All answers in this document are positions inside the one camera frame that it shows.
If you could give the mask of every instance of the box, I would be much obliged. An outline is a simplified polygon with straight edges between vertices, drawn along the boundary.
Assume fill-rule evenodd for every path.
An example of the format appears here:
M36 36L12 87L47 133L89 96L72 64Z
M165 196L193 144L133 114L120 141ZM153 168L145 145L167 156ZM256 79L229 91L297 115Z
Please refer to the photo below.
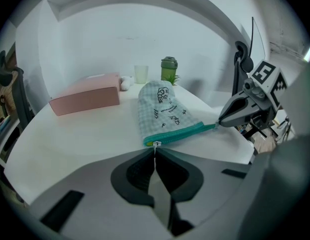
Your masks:
M89 76L73 83L49 104L57 116L120 104L120 74Z

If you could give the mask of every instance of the chair backrest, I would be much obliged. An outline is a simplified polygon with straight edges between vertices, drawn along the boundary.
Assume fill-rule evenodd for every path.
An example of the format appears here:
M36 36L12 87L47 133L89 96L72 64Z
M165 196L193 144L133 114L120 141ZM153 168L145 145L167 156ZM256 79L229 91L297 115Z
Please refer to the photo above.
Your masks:
M0 53L0 84L4 87L8 86L13 80L13 74L11 71L7 70L6 64L6 53L3 50ZM17 115L20 121L20 125L23 129L30 123L32 120L32 114L29 109L29 103L26 98L24 82L23 82L23 73L24 71L19 67L15 67L13 71L17 72L17 78L12 84L11 92L13 100L15 103Z
M254 68L254 63L249 57L247 46L241 42L235 42L238 52L234 56L234 80L232 96L240 92L243 88L245 79L248 78L247 73L251 72Z

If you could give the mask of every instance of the green tumbler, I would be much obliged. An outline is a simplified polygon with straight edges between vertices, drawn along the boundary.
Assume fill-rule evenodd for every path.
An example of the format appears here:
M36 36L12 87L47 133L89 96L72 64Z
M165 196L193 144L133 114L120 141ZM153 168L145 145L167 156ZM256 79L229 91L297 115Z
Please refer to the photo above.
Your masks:
M174 57L165 57L161 60L161 80L167 81L175 77L178 66L177 60Z

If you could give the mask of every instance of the white cup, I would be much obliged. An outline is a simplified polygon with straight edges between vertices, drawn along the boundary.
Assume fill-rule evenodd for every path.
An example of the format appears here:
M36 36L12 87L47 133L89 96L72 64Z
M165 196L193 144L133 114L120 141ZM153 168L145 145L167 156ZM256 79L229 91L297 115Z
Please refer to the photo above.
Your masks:
M135 66L135 82L136 84L145 84L149 74L149 66Z

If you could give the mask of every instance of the black headrest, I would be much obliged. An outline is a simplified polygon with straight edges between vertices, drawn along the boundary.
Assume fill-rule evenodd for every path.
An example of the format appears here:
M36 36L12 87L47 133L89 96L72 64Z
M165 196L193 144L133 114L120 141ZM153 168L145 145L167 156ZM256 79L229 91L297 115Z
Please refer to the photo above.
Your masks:
M4 50L0 52L0 84L8 86L13 79L12 72L7 71L6 53Z
M254 63L251 57L249 56L246 44L244 44L241 41L236 41L235 46L238 52L235 53L234 63L237 61L238 58L240 58L239 65L241 69L244 70L246 73L251 72L254 68Z

